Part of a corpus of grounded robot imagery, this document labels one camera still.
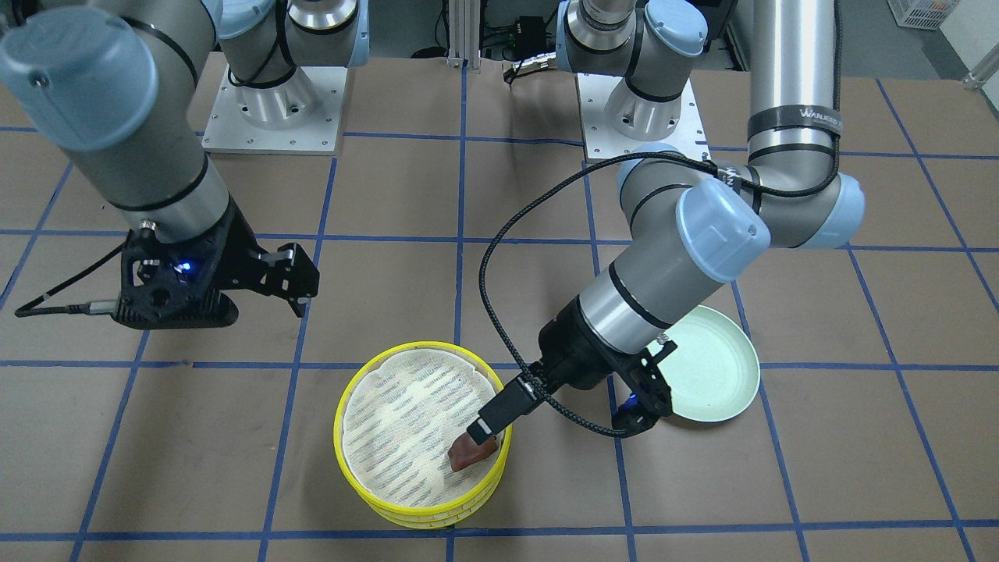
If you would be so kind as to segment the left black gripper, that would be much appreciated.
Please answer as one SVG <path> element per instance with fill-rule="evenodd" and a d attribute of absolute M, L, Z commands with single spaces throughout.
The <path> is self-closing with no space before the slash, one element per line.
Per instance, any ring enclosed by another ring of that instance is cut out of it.
<path fill-rule="evenodd" d="M 478 410 L 467 434 L 477 445 L 532 413 L 543 394 L 553 395 L 567 385 L 589 390 L 610 374 L 625 369 L 625 355 L 611 349 L 597 336 L 582 313 L 581 303 L 571 301 L 539 332 L 540 359 L 517 375 Z"/>

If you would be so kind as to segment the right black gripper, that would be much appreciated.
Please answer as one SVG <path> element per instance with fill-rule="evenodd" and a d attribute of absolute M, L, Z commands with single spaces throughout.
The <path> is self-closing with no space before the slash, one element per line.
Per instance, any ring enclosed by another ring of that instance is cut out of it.
<path fill-rule="evenodd" d="M 212 286 L 247 290 L 289 304 L 299 318 L 320 291 L 320 271 L 304 247 L 288 243 L 264 249 L 234 199 L 218 224 L 220 257 L 212 267 Z"/>

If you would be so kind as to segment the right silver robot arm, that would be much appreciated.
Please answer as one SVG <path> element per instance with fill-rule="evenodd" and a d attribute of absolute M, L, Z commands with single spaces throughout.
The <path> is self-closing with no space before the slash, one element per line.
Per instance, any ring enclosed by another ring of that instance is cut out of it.
<path fill-rule="evenodd" d="M 320 117 L 309 67 L 364 65 L 364 1 L 5 1 L 2 82 L 129 225 L 124 242 L 16 309 L 107 315 L 133 329 L 232 325 L 232 290 L 302 317 L 320 271 L 297 243 L 268 251 L 186 111 L 215 48 L 254 130 Z"/>

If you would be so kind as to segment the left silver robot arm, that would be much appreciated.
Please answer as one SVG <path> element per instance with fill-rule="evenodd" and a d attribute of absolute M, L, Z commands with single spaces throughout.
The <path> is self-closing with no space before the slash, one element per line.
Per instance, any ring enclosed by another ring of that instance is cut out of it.
<path fill-rule="evenodd" d="M 756 1 L 746 165 L 649 143 L 590 167 L 620 165 L 631 245 L 539 334 L 524 362 L 490 304 L 485 275 L 520 210 L 490 241 L 479 295 L 520 374 L 479 409 L 460 444 L 495 441 L 542 403 L 592 432 L 625 438 L 675 412 L 649 345 L 770 247 L 835 248 L 862 222 L 859 182 L 839 170 L 841 9 L 837 1 Z"/>

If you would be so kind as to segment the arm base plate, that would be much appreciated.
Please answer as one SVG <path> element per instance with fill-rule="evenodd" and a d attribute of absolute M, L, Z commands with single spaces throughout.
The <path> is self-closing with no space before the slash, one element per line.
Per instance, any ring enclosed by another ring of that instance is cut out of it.
<path fill-rule="evenodd" d="M 349 71 L 300 67 L 270 89 L 238 87 L 221 79 L 202 137 L 211 153 L 334 155 Z"/>
<path fill-rule="evenodd" d="M 652 102 L 638 98 L 621 77 L 581 73 L 575 78 L 589 161 L 634 153 L 648 143 L 668 144 L 695 160 L 710 159 L 690 81 L 679 98 Z"/>

